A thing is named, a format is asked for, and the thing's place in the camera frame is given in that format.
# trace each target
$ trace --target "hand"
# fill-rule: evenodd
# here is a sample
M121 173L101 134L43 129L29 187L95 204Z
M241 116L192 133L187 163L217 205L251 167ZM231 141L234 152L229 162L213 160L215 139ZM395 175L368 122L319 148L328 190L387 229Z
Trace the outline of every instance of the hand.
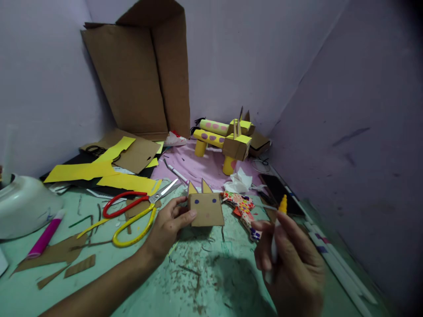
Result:
M286 214L277 213L280 225L268 221L252 223L255 230L263 231L254 252L257 269L273 269L272 284L265 280L279 316L318 317L323 308L325 280L323 259L314 244ZM271 262L272 235L278 250L278 262Z
M188 207L179 206L186 200L184 196L173 198L159 211L148 238L138 250L148 252L156 266L159 266L169 253L178 231L188 226L197 216L195 210L188 212Z

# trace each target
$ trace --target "left hand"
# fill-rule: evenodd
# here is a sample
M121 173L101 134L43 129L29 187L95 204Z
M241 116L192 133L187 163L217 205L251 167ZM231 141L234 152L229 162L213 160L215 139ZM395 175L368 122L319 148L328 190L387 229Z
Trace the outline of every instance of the left hand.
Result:
M176 241L178 231L197 216L195 210L188 211L188 207L179 206L186 200L185 196L173 198L159 211L148 238L137 253L141 250L148 252L157 266L163 262Z

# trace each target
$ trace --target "right hand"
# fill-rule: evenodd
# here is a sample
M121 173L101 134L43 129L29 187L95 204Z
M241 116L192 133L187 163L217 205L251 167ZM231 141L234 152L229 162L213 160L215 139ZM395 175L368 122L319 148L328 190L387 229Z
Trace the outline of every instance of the right hand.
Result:
M255 221L252 227L262 231L254 252L257 269L262 271L266 288L279 316L318 317L323 308L325 269L323 259L309 237L286 214L277 213L281 225ZM271 262L272 236L278 249L278 261ZM265 272L274 271L272 284Z

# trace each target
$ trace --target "crumpled white paper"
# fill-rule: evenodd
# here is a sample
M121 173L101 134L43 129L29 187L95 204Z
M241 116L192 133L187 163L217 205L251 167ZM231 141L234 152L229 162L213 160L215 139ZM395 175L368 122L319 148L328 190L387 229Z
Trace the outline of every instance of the crumpled white paper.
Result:
M244 173L240 167L237 173L230 176L232 181L223 184L223 187L227 192L244 193L248 192L252 184L252 176L248 176Z

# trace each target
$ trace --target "white container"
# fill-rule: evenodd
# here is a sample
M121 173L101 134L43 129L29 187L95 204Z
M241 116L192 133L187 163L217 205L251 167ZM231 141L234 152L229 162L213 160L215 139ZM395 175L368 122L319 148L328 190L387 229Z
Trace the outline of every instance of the white container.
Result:
M41 181L14 175L0 190L0 239L25 236L49 223L62 209L64 200Z

